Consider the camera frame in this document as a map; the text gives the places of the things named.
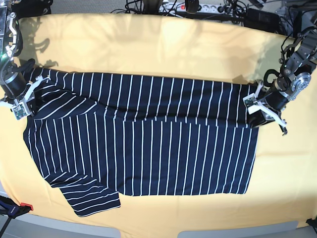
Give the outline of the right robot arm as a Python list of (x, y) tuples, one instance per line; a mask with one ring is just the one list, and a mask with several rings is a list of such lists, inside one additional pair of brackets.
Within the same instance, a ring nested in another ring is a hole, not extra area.
[(22, 66), (14, 63), (23, 50), (19, 19), (23, 10), (31, 7), (26, 0), (0, 2), (0, 86), (4, 91), (0, 105), (9, 108), (17, 120), (35, 114), (34, 91), (45, 80), (43, 76), (37, 76), (34, 81), (24, 78), (23, 73), (34, 67), (34, 59)]

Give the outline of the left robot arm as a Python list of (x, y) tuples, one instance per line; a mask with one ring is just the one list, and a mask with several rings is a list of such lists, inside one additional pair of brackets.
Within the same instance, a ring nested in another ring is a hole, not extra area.
[(281, 48), (280, 70), (267, 70), (256, 82), (256, 91), (243, 98), (251, 128), (276, 122), (287, 133), (281, 112), (309, 85), (316, 59), (317, 27), (310, 26), (298, 33), (292, 44)]

